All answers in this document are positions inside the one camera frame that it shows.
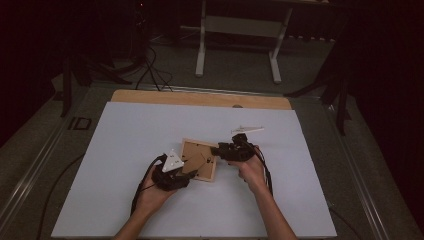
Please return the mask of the person's left hand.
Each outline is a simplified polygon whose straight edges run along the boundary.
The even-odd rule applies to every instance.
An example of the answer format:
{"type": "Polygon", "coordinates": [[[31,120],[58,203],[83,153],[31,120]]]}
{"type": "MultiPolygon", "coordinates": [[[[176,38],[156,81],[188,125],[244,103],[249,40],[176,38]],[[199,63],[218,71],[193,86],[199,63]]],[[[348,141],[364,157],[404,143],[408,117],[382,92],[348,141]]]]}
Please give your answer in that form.
{"type": "Polygon", "coordinates": [[[148,172],[147,177],[143,181],[142,191],[137,198],[136,208],[134,214],[136,216],[152,216],[163,204],[174,194],[174,191],[164,191],[158,188],[153,180],[152,173],[155,170],[155,166],[148,172]]]}

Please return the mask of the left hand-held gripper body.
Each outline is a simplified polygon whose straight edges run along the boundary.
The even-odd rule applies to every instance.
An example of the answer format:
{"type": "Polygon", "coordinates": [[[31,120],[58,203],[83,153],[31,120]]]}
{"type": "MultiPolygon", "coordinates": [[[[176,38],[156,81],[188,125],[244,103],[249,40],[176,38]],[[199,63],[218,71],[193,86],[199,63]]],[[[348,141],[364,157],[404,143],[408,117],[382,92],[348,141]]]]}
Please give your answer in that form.
{"type": "Polygon", "coordinates": [[[178,168],[184,167],[184,162],[174,150],[158,156],[154,160],[154,166],[152,180],[158,188],[173,191],[188,186],[189,182],[182,179],[183,174],[176,174],[178,168]]]}

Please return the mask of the white table cover sheet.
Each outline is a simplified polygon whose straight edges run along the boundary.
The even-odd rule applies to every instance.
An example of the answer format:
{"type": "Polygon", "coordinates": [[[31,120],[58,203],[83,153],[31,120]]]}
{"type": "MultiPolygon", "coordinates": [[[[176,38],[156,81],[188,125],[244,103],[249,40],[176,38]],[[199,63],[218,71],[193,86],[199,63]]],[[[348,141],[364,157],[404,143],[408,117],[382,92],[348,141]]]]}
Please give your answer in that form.
{"type": "MultiPolygon", "coordinates": [[[[52,231],[54,237],[111,237],[128,219],[149,164],[185,138],[228,142],[250,128],[272,175],[273,196],[300,238],[336,234],[314,163],[293,110],[109,102],[52,231]]],[[[217,163],[211,183],[192,181],[144,227],[145,238],[263,237],[255,199],[237,169],[217,163]]]]}

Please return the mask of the small wooden photo frame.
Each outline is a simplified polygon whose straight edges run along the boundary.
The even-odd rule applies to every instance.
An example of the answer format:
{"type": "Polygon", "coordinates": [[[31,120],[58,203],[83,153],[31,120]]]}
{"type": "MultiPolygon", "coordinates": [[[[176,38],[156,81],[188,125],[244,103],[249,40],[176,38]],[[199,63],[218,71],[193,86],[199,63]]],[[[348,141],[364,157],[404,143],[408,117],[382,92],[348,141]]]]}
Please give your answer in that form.
{"type": "Polygon", "coordinates": [[[217,144],[184,138],[181,150],[181,159],[184,162],[182,173],[193,173],[196,180],[213,182],[217,157],[212,154],[211,149],[217,147],[217,144]]]}

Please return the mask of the metal floor rail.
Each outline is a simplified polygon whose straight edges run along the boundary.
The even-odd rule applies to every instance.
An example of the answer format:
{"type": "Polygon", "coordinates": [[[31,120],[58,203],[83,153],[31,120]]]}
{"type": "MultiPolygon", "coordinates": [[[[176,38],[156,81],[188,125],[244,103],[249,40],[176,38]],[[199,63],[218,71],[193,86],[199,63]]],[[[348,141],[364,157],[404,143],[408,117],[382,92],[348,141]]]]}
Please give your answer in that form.
{"type": "Polygon", "coordinates": [[[375,201],[372,198],[366,182],[360,172],[352,150],[348,146],[348,141],[345,136],[341,135],[336,126],[336,109],[332,105],[324,105],[323,110],[330,122],[330,125],[332,126],[333,132],[338,139],[338,142],[342,148],[342,152],[347,159],[348,169],[352,177],[353,185],[364,209],[364,213],[367,217],[375,240],[390,240],[389,234],[382,222],[382,218],[376,207],[375,201]]]}
{"type": "Polygon", "coordinates": [[[0,237],[7,231],[21,208],[72,118],[73,113],[69,111],[66,115],[57,119],[52,132],[37,152],[36,157],[31,161],[31,165],[18,181],[6,203],[0,208],[0,237]]]}

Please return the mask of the white metal desk frame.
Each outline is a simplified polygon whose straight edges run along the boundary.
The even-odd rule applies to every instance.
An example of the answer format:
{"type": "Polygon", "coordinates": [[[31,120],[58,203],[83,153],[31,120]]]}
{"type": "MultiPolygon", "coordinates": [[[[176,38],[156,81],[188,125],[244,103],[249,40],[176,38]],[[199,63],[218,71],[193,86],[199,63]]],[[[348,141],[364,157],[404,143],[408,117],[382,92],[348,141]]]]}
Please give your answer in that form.
{"type": "Polygon", "coordinates": [[[273,81],[275,84],[280,84],[282,82],[282,78],[280,75],[277,57],[280,52],[280,47],[285,37],[293,9],[289,7],[283,15],[283,20],[281,22],[276,22],[208,15],[206,13],[206,8],[207,0],[202,0],[200,42],[195,75],[197,77],[202,77],[204,74],[206,56],[205,37],[207,32],[268,37],[276,39],[276,46],[269,52],[268,58],[273,81]]]}

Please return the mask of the person's right hand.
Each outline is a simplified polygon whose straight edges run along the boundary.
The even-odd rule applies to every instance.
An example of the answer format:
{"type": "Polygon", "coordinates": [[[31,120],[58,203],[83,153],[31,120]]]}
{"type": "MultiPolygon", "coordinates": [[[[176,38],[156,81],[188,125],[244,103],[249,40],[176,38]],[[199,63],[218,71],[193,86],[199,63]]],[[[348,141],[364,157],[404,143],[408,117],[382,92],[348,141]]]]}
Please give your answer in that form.
{"type": "Polygon", "coordinates": [[[228,161],[228,164],[239,169],[239,177],[248,184],[254,194],[267,189],[264,167],[257,156],[245,162],[228,161]]]}

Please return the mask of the black metal stand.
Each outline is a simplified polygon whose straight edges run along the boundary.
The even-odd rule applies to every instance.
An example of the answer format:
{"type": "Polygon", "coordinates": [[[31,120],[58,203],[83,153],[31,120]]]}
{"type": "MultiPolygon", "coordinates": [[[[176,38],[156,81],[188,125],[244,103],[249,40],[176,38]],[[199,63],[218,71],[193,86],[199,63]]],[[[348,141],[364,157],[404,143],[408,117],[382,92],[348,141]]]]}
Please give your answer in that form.
{"type": "Polygon", "coordinates": [[[339,42],[336,42],[318,71],[315,80],[299,90],[285,93],[284,96],[296,98],[312,90],[325,87],[319,99],[324,105],[332,105],[335,100],[338,100],[336,127],[339,133],[345,136],[344,121],[347,114],[349,65],[347,47],[343,47],[339,42]]]}
{"type": "Polygon", "coordinates": [[[142,61],[140,59],[136,59],[128,66],[121,68],[108,68],[88,55],[70,54],[64,59],[62,64],[63,86],[60,98],[63,105],[61,116],[65,117],[72,106],[72,77],[75,77],[80,85],[89,86],[92,83],[90,72],[94,71],[102,77],[105,77],[108,81],[112,81],[117,84],[130,85],[131,82],[124,80],[121,75],[134,71],[141,63],[142,61]]]}

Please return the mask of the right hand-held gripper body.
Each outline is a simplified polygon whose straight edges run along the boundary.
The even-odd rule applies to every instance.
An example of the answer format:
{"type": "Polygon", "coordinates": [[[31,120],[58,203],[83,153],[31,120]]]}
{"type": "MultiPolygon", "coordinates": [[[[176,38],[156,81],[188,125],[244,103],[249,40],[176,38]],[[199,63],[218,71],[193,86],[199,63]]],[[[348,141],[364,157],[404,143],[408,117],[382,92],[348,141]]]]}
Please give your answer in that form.
{"type": "Polygon", "coordinates": [[[227,159],[230,161],[244,162],[256,154],[254,146],[248,141],[247,133],[262,131],[263,127],[239,126],[231,131],[233,143],[229,147],[227,159]]]}

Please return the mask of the black square floor socket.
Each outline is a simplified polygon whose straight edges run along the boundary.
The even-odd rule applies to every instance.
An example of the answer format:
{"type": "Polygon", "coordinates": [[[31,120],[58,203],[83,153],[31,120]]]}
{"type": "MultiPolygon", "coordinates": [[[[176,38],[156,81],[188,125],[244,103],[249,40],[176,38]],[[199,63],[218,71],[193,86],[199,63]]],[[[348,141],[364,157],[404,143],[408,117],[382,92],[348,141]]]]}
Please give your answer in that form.
{"type": "Polygon", "coordinates": [[[91,118],[73,117],[68,125],[69,130],[88,130],[92,124],[91,118]]]}

